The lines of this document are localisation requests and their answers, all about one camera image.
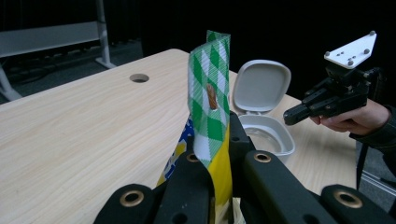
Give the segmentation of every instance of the floor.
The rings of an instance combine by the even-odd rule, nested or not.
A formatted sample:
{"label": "floor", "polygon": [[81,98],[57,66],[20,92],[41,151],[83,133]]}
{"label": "floor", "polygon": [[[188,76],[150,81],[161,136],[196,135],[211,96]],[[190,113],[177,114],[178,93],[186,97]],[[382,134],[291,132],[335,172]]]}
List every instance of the floor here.
{"label": "floor", "polygon": [[[143,57],[139,40],[112,45],[109,49],[110,61],[115,65],[129,63]],[[17,63],[16,66],[11,66],[6,72],[13,88],[22,96],[27,96],[105,71],[106,68],[94,60],[100,55],[99,47],[79,49],[67,54],[26,60]],[[8,100],[0,95],[0,104],[7,102]],[[369,149],[364,170],[368,174],[361,181],[360,192],[388,211],[395,200],[396,191],[388,188],[389,185],[384,187],[375,181],[380,180],[378,176],[393,182],[396,182],[396,179],[382,162],[381,153]]]}

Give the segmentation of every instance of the table surface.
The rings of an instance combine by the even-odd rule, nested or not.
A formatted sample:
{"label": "table surface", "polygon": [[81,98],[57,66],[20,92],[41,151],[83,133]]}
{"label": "table surface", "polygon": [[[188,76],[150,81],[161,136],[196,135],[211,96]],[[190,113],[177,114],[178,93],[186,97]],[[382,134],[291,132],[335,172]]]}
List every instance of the table surface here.
{"label": "table surface", "polygon": [[[0,223],[93,223],[118,188],[155,188],[189,115],[188,58],[170,49],[0,105]],[[285,95],[268,116],[283,122],[299,103]],[[296,145],[286,166],[307,189],[355,188],[347,133],[309,119],[286,128]]]}

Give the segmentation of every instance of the metal ring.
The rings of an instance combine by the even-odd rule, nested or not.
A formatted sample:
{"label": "metal ring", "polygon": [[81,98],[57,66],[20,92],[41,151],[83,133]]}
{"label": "metal ring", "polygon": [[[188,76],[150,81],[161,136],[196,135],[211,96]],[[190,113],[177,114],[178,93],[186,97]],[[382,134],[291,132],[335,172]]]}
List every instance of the metal ring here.
{"label": "metal ring", "polygon": [[124,207],[133,207],[137,206],[141,202],[143,202],[143,199],[145,198],[145,195],[142,193],[140,190],[129,190],[122,194],[120,197],[120,203]]}
{"label": "metal ring", "polygon": [[199,160],[198,160],[197,156],[195,156],[194,153],[191,153],[191,154],[189,154],[189,155],[187,156],[187,161],[197,162],[197,161],[199,161]]}
{"label": "metal ring", "polygon": [[256,153],[256,154],[254,154],[254,160],[259,161],[259,162],[270,162],[271,157],[265,153]]}
{"label": "metal ring", "polygon": [[344,190],[336,190],[334,192],[334,198],[341,204],[351,207],[351,208],[360,208],[363,206],[363,202],[356,195],[351,194]]}

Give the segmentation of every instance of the white plastic container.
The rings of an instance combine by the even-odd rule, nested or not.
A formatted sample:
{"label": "white plastic container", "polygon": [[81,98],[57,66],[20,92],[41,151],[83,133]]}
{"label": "white plastic container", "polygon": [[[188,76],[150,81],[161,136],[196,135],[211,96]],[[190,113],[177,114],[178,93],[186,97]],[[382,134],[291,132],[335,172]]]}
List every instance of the white plastic container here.
{"label": "white plastic container", "polygon": [[294,152],[294,141],[283,123],[265,114],[282,100],[290,80],[291,72],[282,63],[253,60],[241,67],[233,87],[235,113],[254,146],[282,162]]}

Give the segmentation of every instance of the open lid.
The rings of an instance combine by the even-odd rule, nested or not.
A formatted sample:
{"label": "open lid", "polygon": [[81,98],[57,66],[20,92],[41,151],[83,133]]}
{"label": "open lid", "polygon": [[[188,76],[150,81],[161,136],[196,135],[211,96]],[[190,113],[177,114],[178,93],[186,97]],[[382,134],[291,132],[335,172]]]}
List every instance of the open lid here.
{"label": "open lid", "polygon": [[239,69],[233,87],[233,103],[249,112],[268,112],[288,90],[291,72],[282,63],[253,60]]}

